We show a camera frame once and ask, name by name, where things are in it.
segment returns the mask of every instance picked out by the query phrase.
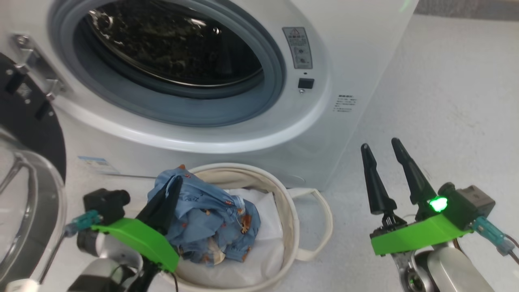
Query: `glowing green led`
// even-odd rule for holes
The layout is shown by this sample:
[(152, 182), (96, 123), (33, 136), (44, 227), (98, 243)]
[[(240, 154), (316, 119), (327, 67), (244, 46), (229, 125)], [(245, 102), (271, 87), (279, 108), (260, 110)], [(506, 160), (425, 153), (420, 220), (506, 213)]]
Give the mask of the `glowing green led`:
[(431, 207), (432, 207), (436, 212), (441, 212), (441, 211), (443, 211), (445, 208), (447, 208), (447, 198), (445, 198), (445, 197), (436, 197), (436, 198), (432, 199), (432, 200), (429, 202), (429, 205), (431, 205)]

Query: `laundry basket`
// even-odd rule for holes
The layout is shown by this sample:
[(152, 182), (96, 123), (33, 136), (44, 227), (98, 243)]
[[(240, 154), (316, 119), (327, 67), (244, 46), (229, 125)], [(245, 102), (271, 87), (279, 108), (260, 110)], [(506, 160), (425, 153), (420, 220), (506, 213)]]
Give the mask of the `laundry basket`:
[[(212, 183), (222, 189), (256, 189), (265, 192), (272, 192), (278, 209), (281, 225), (283, 227), (283, 244), (284, 257), (281, 270), (276, 276), (269, 280), (254, 286), (234, 289), (221, 289), (212, 287), (203, 287), (190, 283), (182, 279), (176, 274), (179, 289), (182, 291), (192, 292), (214, 292), (214, 291), (232, 291), (232, 292), (253, 292), (266, 289), (272, 289), (278, 285), (288, 272), (294, 259), (301, 261), (309, 261), (323, 249), (333, 231), (332, 212), (326, 200), (316, 189), (290, 189), (287, 190), (284, 185), (272, 174), (254, 166), (236, 163), (216, 163), (190, 170), (205, 182)], [(315, 250), (306, 250), (299, 248), (299, 219), (292, 199), (302, 195), (312, 194), (319, 202), (325, 213), (326, 230), (324, 236)], [(163, 276), (174, 284), (174, 279), (168, 274)]]

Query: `metal hinge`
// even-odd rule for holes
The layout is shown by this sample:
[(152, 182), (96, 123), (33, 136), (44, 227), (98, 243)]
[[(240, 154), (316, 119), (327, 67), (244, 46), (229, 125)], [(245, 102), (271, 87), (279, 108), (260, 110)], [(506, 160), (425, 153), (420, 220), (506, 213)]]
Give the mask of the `metal hinge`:
[(12, 40), (22, 57), (22, 61), (15, 67), (22, 74), (31, 73), (34, 83), (42, 90), (47, 100), (52, 101), (60, 92), (66, 92), (65, 85), (40, 54), (29, 35), (15, 33)]

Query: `washing machine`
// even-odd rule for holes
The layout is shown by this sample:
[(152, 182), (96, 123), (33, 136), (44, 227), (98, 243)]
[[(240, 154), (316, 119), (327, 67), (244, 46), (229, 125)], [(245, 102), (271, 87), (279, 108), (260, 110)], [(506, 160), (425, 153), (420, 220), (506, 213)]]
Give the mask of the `washing machine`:
[(4, 0), (0, 51), (93, 171), (236, 162), (323, 189), (416, 0)]

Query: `white floor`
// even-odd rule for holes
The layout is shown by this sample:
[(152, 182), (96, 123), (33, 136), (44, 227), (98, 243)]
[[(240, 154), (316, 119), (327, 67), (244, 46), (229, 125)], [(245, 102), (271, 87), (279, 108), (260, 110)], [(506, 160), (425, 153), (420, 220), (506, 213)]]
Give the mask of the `white floor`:
[[(375, 96), (324, 193), (334, 212), (332, 239), (314, 262), (296, 262), (277, 291), (401, 291), (390, 257), (376, 257), (369, 234), (380, 225), (370, 215), (360, 146), (369, 143), (398, 215), (413, 214), (409, 191), (390, 140), (399, 137), (438, 189), (471, 184), (497, 202), (489, 219), (519, 238), (519, 23), (413, 16)], [(140, 205), (153, 180), (90, 173), (69, 154), (69, 218), (82, 211), (81, 196), (97, 188), (125, 189)], [(296, 202), (302, 246), (311, 248), (323, 224), (311, 200)], [(495, 291), (517, 290), (519, 267), (476, 234), (462, 247)], [(65, 291), (93, 258), (75, 240), (63, 243), (43, 291)], [(150, 291), (171, 291), (158, 279)]]

